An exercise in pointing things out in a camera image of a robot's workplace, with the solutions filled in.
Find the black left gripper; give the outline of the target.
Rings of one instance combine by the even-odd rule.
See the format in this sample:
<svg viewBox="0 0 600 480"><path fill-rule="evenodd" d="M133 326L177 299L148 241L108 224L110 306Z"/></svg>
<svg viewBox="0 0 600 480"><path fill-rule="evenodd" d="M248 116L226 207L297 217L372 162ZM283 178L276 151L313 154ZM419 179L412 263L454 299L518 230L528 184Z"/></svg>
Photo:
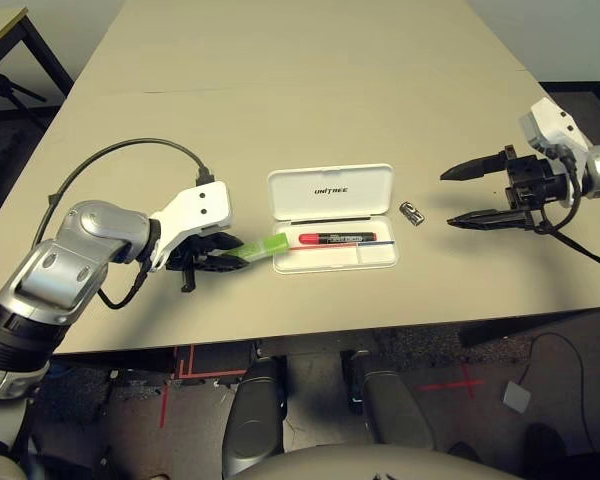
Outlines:
<svg viewBox="0 0 600 480"><path fill-rule="evenodd" d="M182 293L195 290L195 273L231 272L243 269L250 263L232 255L214 256L216 250L232 250L244 245L238 237L226 232L217 232L207 236L191 235L184 239L169 255L167 269L182 273Z"/></svg>

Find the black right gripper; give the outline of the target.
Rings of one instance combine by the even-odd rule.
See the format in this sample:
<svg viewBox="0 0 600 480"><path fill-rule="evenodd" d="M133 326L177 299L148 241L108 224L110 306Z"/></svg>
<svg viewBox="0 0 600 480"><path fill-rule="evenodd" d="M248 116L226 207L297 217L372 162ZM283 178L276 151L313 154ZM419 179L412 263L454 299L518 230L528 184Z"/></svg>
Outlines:
<svg viewBox="0 0 600 480"><path fill-rule="evenodd" d="M440 175L442 181L466 181L506 170L509 186L505 194L512 210L469 212L447 220L447 224L470 230L530 229L530 213L546 204L562 201L570 181L563 167L555 167L535 155L518 157L512 145L504 151L457 164Z"/></svg>

